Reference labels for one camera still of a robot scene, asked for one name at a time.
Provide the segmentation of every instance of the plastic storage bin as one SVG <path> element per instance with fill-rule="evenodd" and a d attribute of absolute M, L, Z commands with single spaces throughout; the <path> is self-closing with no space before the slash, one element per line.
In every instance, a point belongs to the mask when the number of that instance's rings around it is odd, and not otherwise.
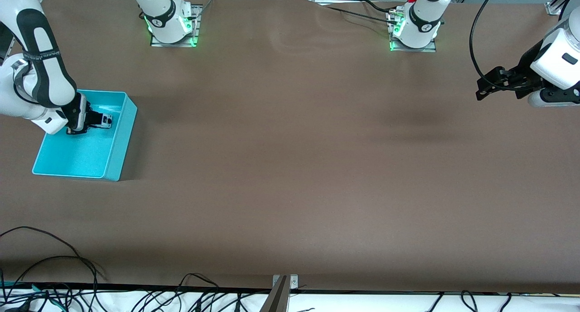
<path fill-rule="evenodd" d="M 33 174 L 117 181 L 137 115 L 127 93 L 79 90 L 93 110 L 112 114 L 109 129 L 89 128 L 85 134 L 69 136 L 66 129 L 45 134 L 33 166 Z"/>

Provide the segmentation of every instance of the cable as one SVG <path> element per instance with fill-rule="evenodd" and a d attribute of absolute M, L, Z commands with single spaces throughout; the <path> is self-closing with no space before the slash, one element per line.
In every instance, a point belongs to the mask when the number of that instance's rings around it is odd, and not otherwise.
<path fill-rule="evenodd" d="M 365 17 L 366 19 L 382 21 L 382 22 L 385 22 L 387 24 L 396 24 L 397 23 L 397 22 L 395 22 L 393 20 L 379 19 L 377 17 L 372 17 L 372 16 L 368 16 L 368 15 L 363 15 L 363 14 L 355 13 L 355 12 L 350 12 L 349 10 L 341 10 L 340 8 L 334 8 L 334 7 L 329 7 L 329 6 L 325 6 L 325 7 L 326 8 L 330 8 L 331 10 L 337 10 L 339 12 L 343 12 L 343 13 L 347 13 L 347 14 L 352 14 L 352 15 L 356 15 L 356 16 L 360 16 L 360 17 Z"/>
<path fill-rule="evenodd" d="M 427 312 L 433 312 L 435 310 L 435 308 L 437 307 L 437 304 L 439 304 L 439 301 L 441 301 L 441 299 L 443 298 L 443 295 L 445 295 L 445 292 L 439 293 L 439 297 L 437 297 L 437 299 L 435 300 L 433 305 L 431 305 L 431 308 L 429 308 L 429 310 L 427 310 Z"/>
<path fill-rule="evenodd" d="M 471 307 L 464 298 L 465 294 L 469 294 L 469 297 L 472 299 L 473 302 L 473 307 Z M 468 307 L 469 310 L 472 310 L 472 312 L 478 312 L 477 311 L 477 304 L 475 303 L 475 298 L 473 297 L 473 294 L 471 294 L 470 291 L 461 291 L 461 301 L 464 302 L 464 305 Z"/>
<path fill-rule="evenodd" d="M 512 293 L 507 293 L 507 299 L 505 303 L 499 308 L 499 312 L 503 312 L 504 308 L 508 306 L 510 300 L 512 300 Z"/>
<path fill-rule="evenodd" d="M 104 309 L 103 305 L 101 304 L 101 302 L 99 301 L 99 298 L 97 297 L 97 287 L 98 287 L 98 279 L 97 279 L 97 275 L 100 275 L 101 277 L 105 278 L 104 275 L 95 267 L 95 264 L 93 262 L 91 262 L 91 260 L 88 260 L 87 258 L 83 258 L 79 252 L 74 248 L 74 246 L 72 246 L 71 244 L 69 244 L 68 242 L 66 242 L 65 240 L 61 239 L 60 237 L 48 232 L 48 231 L 44 231 L 42 229 L 37 229 L 35 227 L 30 227 L 30 226 L 20 226 L 20 227 L 15 227 L 13 229 L 9 229 L 8 231 L 5 231 L 3 233 L 0 234 L 0 238 L 2 238 L 2 236 L 5 236 L 6 234 L 9 234 L 13 231 L 16 231 L 18 229 L 30 229 L 36 232 L 40 232 L 42 234 L 48 235 L 56 240 L 58 240 L 59 242 L 62 242 L 63 244 L 65 244 L 66 246 L 68 246 L 75 254 L 75 256 L 51 256 L 49 258 L 44 258 L 36 263 L 34 263 L 32 266 L 30 266 L 29 268 L 27 268 L 17 279 L 16 281 L 14 281 L 14 284 L 12 285 L 12 287 L 10 288 L 10 290 L 8 291 L 8 297 L 10 296 L 10 294 L 12 293 L 14 287 L 18 284 L 18 281 L 20 281 L 21 279 L 23 279 L 23 277 L 26 276 L 26 274 L 28 272 L 31 271 L 31 269 L 33 269 L 34 267 L 36 267 L 37 265 L 44 263 L 46 261 L 49 260 L 53 260 L 53 259 L 58 259 L 58 258 L 72 258 L 72 259 L 76 259 L 79 260 L 80 262 L 82 262 L 88 269 L 89 271 L 91 271 L 91 275 L 93 275 L 93 298 L 91 298 L 91 304 L 89 304 L 89 311 L 92 310 L 92 305 L 93 302 L 96 300 L 97 303 L 99 304 L 99 306 L 101 306 L 103 308 L 103 310 L 106 311 L 106 309 Z"/>
<path fill-rule="evenodd" d="M 42 305 L 40 306 L 40 308 L 38 309 L 38 312 L 41 312 L 42 309 L 44 308 L 44 306 L 46 305 L 46 302 L 48 302 L 48 292 L 46 292 L 46 298 L 44 299 L 44 302 L 42 302 Z"/>
<path fill-rule="evenodd" d="M 373 2 L 371 2 L 370 0 L 358 0 L 358 1 L 362 1 L 362 2 L 366 2 L 367 4 L 369 4 L 371 7 L 373 7 L 375 10 L 378 10 L 379 12 L 383 12 L 383 13 L 388 13 L 389 9 L 384 9 L 381 8 L 377 5 L 375 5 Z"/>
<path fill-rule="evenodd" d="M 269 292 L 269 291 L 259 291 L 259 292 L 255 292 L 255 293 L 250 293 L 250 294 L 248 294 L 248 295 L 245 295 L 245 296 L 242 296 L 242 297 L 240 297 L 240 301 L 241 301 L 242 299 L 245 299 L 245 298 L 246 298 L 246 297 L 248 297 L 248 296 L 252 296 L 252 295 L 255 295 L 255 294 L 264 294 L 264 293 L 268 293 L 268 292 Z M 236 303 L 237 301 L 238 301 L 237 299 L 236 299 L 236 300 L 233 300 L 232 302 L 230 302 L 230 303 L 226 304 L 225 306 L 223 306 L 223 307 L 222 307 L 220 310 L 218 310 L 217 312 L 223 312 L 223 310 L 226 310 L 226 308 L 227 308 L 228 306 L 230 306 L 230 305 L 232 305 L 232 304 Z"/>
<path fill-rule="evenodd" d="M 569 3 L 570 3 L 570 0 L 564 1 L 562 8 L 560 8 L 560 16 L 558 16 L 558 21 L 562 20 L 562 17 L 564 16 L 564 10 L 566 10 L 566 7 L 568 6 Z"/>
<path fill-rule="evenodd" d="M 211 302 L 209 302 L 209 304 L 208 304 L 208 305 L 207 305 L 205 308 L 203 308 L 203 310 L 201 310 L 201 312 L 205 312 L 205 310 L 207 310 L 207 308 L 209 308 L 209 310 L 211 311 L 211 310 L 212 310 L 212 305 L 213 305 L 213 303 L 214 303 L 215 301 L 217 301 L 217 300 L 221 299 L 222 297 L 226 296 L 226 295 L 227 295 L 227 293 L 224 293 L 224 294 L 222 294 L 221 296 L 219 296 L 218 298 L 215 298 L 215 296 L 216 296 L 216 295 L 212 295 L 212 301 L 211 301 Z"/>
<path fill-rule="evenodd" d="M 214 281 L 212 281 L 208 277 L 205 277 L 205 275 L 203 275 L 201 273 L 188 273 L 188 274 L 186 274 L 185 276 L 183 276 L 182 280 L 179 282 L 178 287 L 181 287 L 183 285 L 183 283 L 185 283 L 186 278 L 189 276 L 196 277 L 197 279 L 201 279 L 201 280 L 205 281 L 206 283 L 209 283 L 209 284 L 219 288 L 219 285 L 217 285 L 217 283 L 215 283 Z"/>
<path fill-rule="evenodd" d="M 497 84 L 493 83 L 492 81 L 489 81 L 487 79 L 487 77 L 485 77 L 485 75 L 483 74 L 483 72 L 481 72 L 481 69 L 479 68 L 479 65 L 477 64 L 477 61 L 475 59 L 475 54 L 473 53 L 473 34 L 475 33 L 475 25 L 477 24 L 477 20 L 479 20 L 479 16 L 481 15 L 481 12 L 483 12 L 485 6 L 487 5 L 487 2 L 489 2 L 489 0 L 484 0 L 483 4 L 481 4 L 480 9 L 479 9 L 479 11 L 477 12 L 477 14 L 475 16 L 475 19 L 473 20 L 471 32 L 469 33 L 469 54 L 471 56 L 471 60 L 472 60 L 472 63 L 473 63 L 473 67 L 475 67 L 475 70 L 476 70 L 477 74 L 479 74 L 479 76 L 481 77 L 481 79 L 483 79 L 484 81 L 486 81 L 487 83 L 489 83 L 491 86 L 493 86 L 495 88 L 502 89 L 502 90 L 506 90 L 506 91 L 528 91 L 528 90 L 533 90 L 534 87 L 511 88 L 511 87 L 505 87 L 503 85 L 497 85 Z"/>

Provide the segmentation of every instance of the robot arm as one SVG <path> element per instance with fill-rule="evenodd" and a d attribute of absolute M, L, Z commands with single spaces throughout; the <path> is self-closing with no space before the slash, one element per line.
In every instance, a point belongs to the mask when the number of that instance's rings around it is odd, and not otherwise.
<path fill-rule="evenodd" d="M 437 35 L 451 0 L 416 0 L 402 7 L 404 20 L 393 36 L 410 48 L 426 47 Z"/>
<path fill-rule="evenodd" d="M 151 33 L 162 43 L 172 44 L 191 33 L 184 19 L 191 16 L 191 4 L 184 0 L 137 0 Z"/>
<path fill-rule="evenodd" d="M 516 98 L 528 96 L 534 107 L 580 105 L 580 7 L 548 31 L 510 70 L 498 66 L 485 75 L 491 83 L 518 87 Z M 483 78 L 477 100 L 501 91 Z"/>
<path fill-rule="evenodd" d="M 0 22 L 23 50 L 0 66 L 0 114 L 29 119 L 48 134 L 65 126 L 69 134 L 110 128 L 109 115 L 103 122 L 77 92 L 38 0 L 0 0 Z"/>
<path fill-rule="evenodd" d="M 77 85 L 64 67 L 38 0 L 0 0 L 0 20 L 12 31 L 31 64 L 31 70 L 18 81 L 26 93 L 47 108 L 71 102 Z"/>

